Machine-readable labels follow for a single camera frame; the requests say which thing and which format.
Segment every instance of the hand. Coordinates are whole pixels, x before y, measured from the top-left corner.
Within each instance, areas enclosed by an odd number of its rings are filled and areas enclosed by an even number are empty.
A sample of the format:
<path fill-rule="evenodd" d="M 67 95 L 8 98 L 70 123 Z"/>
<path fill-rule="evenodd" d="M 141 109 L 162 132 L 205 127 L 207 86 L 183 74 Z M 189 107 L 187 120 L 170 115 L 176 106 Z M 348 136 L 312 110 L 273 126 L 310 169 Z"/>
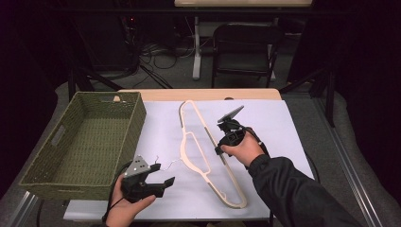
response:
<path fill-rule="evenodd" d="M 121 181 L 123 180 L 123 175 L 120 175 L 115 183 L 113 198 L 111 205 L 117 204 L 110 210 L 109 215 L 106 220 L 107 226 L 111 227 L 127 227 L 133 222 L 135 216 L 148 206 L 150 206 L 155 200 L 155 196 L 149 196 L 141 201 L 130 203 L 123 198 L 123 193 L 121 191 Z"/>
<path fill-rule="evenodd" d="M 239 162 L 247 167 L 250 166 L 251 162 L 257 156 L 264 154 L 256 139 L 249 132 L 245 133 L 244 139 L 239 143 L 239 145 L 234 147 L 221 145 L 220 148 L 224 152 L 234 155 Z"/>

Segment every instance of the black sleeve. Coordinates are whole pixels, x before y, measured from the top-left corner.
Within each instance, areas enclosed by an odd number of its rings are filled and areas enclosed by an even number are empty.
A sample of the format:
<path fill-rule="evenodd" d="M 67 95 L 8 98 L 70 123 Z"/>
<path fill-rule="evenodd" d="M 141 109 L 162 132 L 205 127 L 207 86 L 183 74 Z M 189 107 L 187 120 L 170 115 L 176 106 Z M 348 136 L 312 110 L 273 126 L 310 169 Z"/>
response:
<path fill-rule="evenodd" d="M 262 154 L 249 173 L 263 202 L 288 226 L 361 226 L 319 183 L 284 157 Z"/>

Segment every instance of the person's left hand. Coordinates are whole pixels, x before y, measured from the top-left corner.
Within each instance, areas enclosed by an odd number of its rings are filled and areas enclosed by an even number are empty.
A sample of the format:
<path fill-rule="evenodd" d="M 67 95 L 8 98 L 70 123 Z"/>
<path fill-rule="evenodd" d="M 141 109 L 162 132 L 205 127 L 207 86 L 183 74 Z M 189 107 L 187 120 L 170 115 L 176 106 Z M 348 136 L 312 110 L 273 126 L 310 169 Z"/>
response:
<path fill-rule="evenodd" d="M 120 175 L 115 183 L 113 198 L 111 205 L 117 204 L 109 211 L 107 216 L 106 225 L 111 227 L 127 227 L 135 219 L 135 216 L 148 206 L 150 206 L 155 200 L 155 196 L 148 196 L 141 201 L 130 203 L 123 198 L 121 191 L 121 182 L 123 175 Z"/>

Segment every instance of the green woven basket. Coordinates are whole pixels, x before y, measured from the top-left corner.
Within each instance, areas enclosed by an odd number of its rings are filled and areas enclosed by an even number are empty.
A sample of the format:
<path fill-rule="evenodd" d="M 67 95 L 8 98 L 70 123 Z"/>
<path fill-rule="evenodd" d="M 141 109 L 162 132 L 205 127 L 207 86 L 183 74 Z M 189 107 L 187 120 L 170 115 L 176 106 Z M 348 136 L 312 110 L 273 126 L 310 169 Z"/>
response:
<path fill-rule="evenodd" d="M 20 186 L 46 200 L 107 200 L 146 114 L 140 93 L 76 93 Z"/>

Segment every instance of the person's right arm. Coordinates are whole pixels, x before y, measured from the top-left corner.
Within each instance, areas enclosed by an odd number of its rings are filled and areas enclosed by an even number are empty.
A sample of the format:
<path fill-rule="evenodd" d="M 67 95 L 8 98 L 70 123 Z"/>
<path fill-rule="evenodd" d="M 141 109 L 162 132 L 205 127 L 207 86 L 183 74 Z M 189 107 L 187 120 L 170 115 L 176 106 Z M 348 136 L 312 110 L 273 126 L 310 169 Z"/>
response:
<path fill-rule="evenodd" d="M 271 159 L 249 133 L 238 146 L 221 149 L 249 167 L 258 195 L 284 226 L 360 226 L 319 183 L 288 158 Z"/>

